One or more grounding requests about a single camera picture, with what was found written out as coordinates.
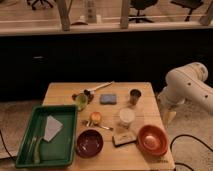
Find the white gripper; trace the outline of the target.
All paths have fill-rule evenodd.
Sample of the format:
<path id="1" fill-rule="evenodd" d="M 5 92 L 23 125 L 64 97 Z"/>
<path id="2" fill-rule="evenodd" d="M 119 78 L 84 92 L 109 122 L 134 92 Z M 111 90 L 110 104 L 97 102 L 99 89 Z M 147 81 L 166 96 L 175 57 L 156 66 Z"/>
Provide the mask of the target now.
<path id="1" fill-rule="evenodd" d="M 176 116 L 175 111 L 171 111 L 173 108 L 182 105 L 185 102 L 185 98 L 178 95 L 169 87 L 164 87 L 163 90 L 157 96 L 161 109 L 164 111 L 162 121 L 165 127 L 167 127 Z"/>

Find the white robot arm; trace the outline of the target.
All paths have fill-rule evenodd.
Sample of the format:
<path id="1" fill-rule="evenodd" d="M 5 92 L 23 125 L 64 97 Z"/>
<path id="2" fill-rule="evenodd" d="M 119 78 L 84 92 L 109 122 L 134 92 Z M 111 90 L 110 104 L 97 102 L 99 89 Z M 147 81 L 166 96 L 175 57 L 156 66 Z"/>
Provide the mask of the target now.
<path id="1" fill-rule="evenodd" d="M 205 84 L 207 78 L 208 70 L 200 62 L 174 68 L 166 74 L 166 86 L 157 97 L 162 105 L 161 117 L 165 126 L 176 116 L 174 108 L 185 100 L 193 101 L 213 115 L 213 88 Z"/>

